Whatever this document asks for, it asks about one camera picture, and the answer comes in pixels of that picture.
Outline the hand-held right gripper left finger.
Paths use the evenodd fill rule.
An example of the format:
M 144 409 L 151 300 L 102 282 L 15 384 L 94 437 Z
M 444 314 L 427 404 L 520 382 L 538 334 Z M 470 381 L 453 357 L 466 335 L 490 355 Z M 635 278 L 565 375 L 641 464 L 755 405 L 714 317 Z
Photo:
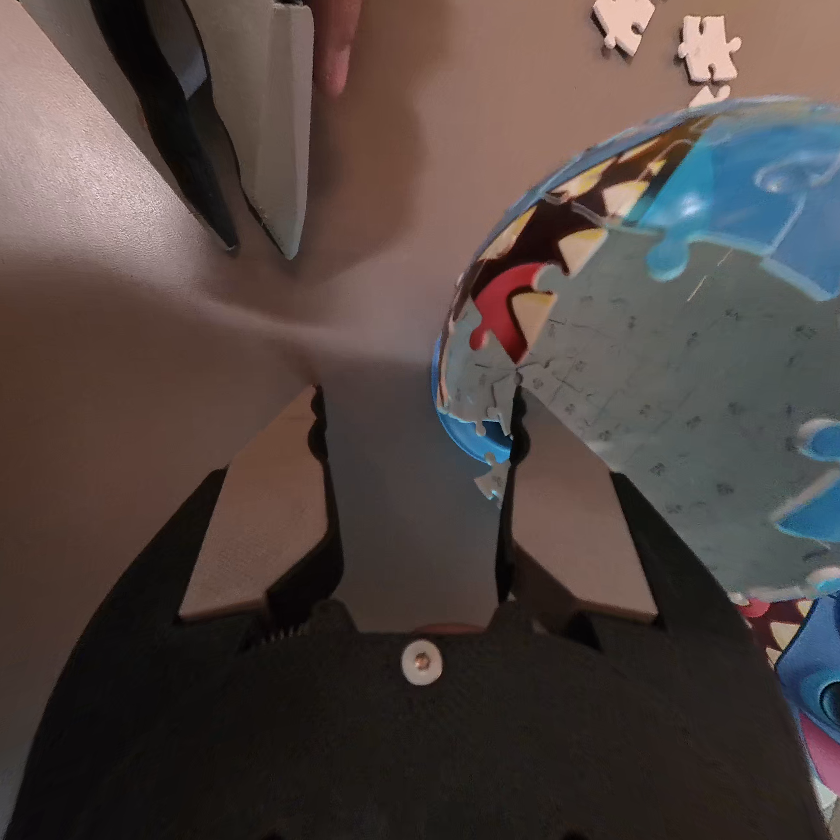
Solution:
M 180 617 L 303 624 L 343 576 L 322 388 L 306 386 L 230 462 Z

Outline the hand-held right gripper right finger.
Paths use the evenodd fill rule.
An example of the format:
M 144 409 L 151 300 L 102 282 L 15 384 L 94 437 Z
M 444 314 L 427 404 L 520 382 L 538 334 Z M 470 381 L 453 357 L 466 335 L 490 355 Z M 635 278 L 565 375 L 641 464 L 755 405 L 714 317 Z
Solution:
M 599 613 L 653 621 L 654 596 L 601 459 L 516 387 L 496 555 L 499 603 L 539 621 Z

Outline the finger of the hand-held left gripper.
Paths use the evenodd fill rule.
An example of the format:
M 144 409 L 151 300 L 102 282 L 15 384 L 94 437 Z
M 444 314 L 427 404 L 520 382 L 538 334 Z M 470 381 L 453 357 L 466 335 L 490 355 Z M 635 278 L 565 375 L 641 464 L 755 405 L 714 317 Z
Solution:
M 224 244 L 238 235 L 212 162 L 198 138 L 186 95 L 154 34 L 142 1 L 90 1 L 106 45 L 126 77 L 163 162 L 189 207 Z
M 294 259 L 308 202 L 312 11 L 303 2 L 195 1 L 194 23 L 242 192 Z

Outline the blue puzzle ball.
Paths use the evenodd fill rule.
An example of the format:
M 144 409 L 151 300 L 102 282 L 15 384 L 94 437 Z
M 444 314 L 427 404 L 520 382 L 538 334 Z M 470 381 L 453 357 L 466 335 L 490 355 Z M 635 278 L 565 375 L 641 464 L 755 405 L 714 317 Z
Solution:
M 732 593 L 838 579 L 839 111 L 726 100 L 594 144 L 458 279 L 434 402 L 511 438 L 518 385 Z

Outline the blue round ball stand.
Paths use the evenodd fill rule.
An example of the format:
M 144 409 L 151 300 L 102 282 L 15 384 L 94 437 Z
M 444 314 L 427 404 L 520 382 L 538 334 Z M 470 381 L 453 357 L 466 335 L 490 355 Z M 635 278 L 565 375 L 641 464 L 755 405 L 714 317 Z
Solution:
M 496 462 L 501 463 L 509 459 L 511 452 L 511 438 L 504 433 L 502 425 L 496 419 L 486 419 L 481 422 L 484 433 L 479 434 L 476 423 L 461 421 L 436 406 L 437 417 L 450 440 L 471 458 L 485 462 L 488 454 L 493 455 Z

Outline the printed puzzle box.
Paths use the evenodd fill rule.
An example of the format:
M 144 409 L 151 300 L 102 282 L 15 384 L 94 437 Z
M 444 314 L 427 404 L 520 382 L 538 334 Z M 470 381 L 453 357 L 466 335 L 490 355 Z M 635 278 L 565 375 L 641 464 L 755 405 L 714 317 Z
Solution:
M 798 731 L 818 803 L 825 813 L 839 796 L 838 579 L 813 591 L 767 602 L 731 593 L 779 681 Z

